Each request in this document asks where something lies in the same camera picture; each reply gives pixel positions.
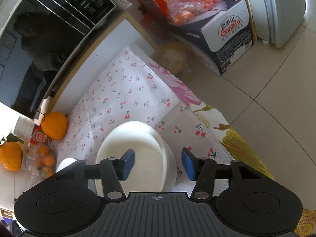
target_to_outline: floor tile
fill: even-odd
[[[304,14],[304,19],[302,25],[306,27],[308,22],[313,14],[314,9],[316,8],[316,0],[306,0],[306,11]]]
[[[191,72],[178,75],[195,95],[217,108],[228,123],[233,122],[252,102],[252,99],[232,83],[202,64],[196,64]]]
[[[293,191],[307,209],[316,209],[316,166],[291,135],[253,102],[232,124],[277,182]]]
[[[316,10],[313,12],[312,17],[307,24],[307,28],[316,33]]]
[[[256,101],[316,162],[316,34],[309,29]]]
[[[266,45],[258,40],[223,77],[254,99],[285,61],[304,30],[304,27],[299,26],[282,48],[276,48],[272,43]]]

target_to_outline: white lid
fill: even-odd
[[[30,141],[34,127],[35,123],[31,119],[20,115],[16,122],[13,134],[23,141]]]

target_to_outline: orange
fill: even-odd
[[[38,155],[45,157],[49,154],[49,148],[46,145],[41,145],[37,148]]]
[[[64,139],[68,121],[64,114],[60,112],[51,112],[46,114],[42,120],[41,127],[43,132],[51,139],[60,141]]]
[[[43,159],[43,162],[46,166],[52,166],[55,163],[55,159],[53,156],[48,155]]]
[[[35,164],[37,167],[42,167],[44,165],[43,163],[43,159],[41,157],[38,157],[36,160],[35,160]]]
[[[18,171],[22,163],[22,149],[16,142],[5,142],[0,146],[0,163],[9,171]]]
[[[50,167],[48,167],[48,166],[44,167],[43,171],[46,172],[46,176],[47,177],[50,177],[50,176],[52,176],[54,174],[53,170]]]

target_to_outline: green leaf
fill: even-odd
[[[21,143],[24,143],[24,141],[22,139],[13,135],[12,133],[9,133],[9,135],[7,136],[7,142],[10,142],[10,141],[14,141],[14,142],[19,141]]]

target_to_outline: gray refrigerator door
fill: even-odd
[[[270,40],[282,47],[304,18],[305,0],[265,0]]]

